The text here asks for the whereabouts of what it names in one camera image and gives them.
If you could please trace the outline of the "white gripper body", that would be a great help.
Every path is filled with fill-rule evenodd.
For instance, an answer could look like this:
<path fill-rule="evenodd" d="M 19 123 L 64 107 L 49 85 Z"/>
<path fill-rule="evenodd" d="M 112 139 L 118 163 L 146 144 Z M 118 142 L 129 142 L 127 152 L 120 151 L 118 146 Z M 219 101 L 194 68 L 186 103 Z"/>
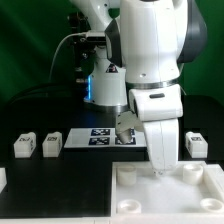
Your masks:
<path fill-rule="evenodd" d="M 167 171 L 176 167 L 179 153 L 178 119 L 143 123 L 147 151 L 155 171 Z"/>

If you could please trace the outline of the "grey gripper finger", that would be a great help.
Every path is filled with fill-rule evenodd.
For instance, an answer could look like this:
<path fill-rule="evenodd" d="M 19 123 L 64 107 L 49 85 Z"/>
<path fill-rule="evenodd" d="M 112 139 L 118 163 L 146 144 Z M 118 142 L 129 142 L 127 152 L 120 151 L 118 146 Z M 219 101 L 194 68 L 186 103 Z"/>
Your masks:
<path fill-rule="evenodd" d="M 132 111 L 122 112 L 117 115 L 115 122 L 115 134 L 122 144 L 132 140 L 131 129 L 139 125 L 139 119 Z"/>

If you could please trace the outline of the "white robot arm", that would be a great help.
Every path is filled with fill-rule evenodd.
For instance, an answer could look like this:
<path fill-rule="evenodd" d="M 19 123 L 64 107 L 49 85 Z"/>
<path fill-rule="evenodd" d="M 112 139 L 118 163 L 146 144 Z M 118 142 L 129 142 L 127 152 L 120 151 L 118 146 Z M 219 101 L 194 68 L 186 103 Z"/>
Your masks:
<path fill-rule="evenodd" d="M 115 133 L 123 143 L 131 130 L 144 132 L 153 169 L 178 161 L 183 116 L 180 63 L 193 61 L 207 40 L 195 0 L 70 0 L 87 17 L 94 70 L 84 102 L 119 113 Z"/>

